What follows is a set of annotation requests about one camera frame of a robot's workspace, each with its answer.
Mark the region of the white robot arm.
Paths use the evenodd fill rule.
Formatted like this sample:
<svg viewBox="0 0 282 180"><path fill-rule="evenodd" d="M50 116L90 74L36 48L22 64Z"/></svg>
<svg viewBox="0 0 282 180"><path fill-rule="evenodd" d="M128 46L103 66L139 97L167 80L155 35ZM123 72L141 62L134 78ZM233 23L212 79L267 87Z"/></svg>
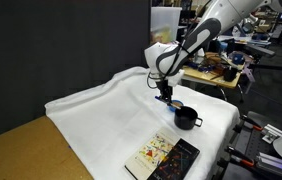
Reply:
<svg viewBox="0 0 282 180"><path fill-rule="evenodd" d="M187 33L181 43L156 42L145 49L149 77L155 81L160 92L157 99L171 103L172 85L168 80L179 72L190 53L198 51L262 6L282 13L282 0L212 0L197 26Z"/></svg>

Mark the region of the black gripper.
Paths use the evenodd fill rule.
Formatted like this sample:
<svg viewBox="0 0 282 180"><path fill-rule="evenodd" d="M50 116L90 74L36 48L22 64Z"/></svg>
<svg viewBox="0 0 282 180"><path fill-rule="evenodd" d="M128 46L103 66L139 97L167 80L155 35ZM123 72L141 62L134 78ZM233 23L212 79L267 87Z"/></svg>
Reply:
<svg viewBox="0 0 282 180"><path fill-rule="evenodd" d="M173 88L169 85L169 81L168 80L158 81L157 87L159 90L161 90L160 91L161 99L167 101L167 91L168 91L168 101L172 102Z"/></svg>

